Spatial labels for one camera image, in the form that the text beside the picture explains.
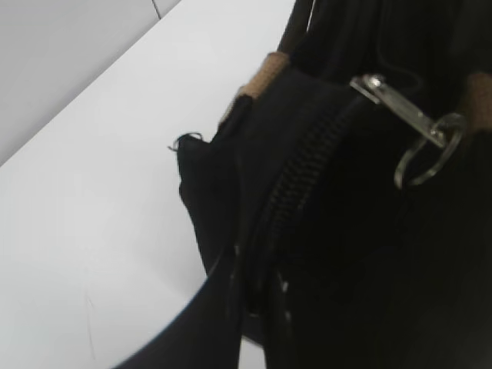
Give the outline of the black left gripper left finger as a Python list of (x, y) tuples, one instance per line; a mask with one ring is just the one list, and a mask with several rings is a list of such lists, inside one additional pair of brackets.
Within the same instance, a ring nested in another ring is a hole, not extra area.
[(154, 339), (119, 368), (237, 368), (244, 303), (244, 255), (225, 248), (201, 289)]

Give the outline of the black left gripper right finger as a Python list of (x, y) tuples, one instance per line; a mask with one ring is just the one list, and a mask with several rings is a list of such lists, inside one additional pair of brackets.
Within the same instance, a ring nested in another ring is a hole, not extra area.
[(282, 272), (269, 368), (489, 368), (491, 250), (378, 252), (339, 275)]

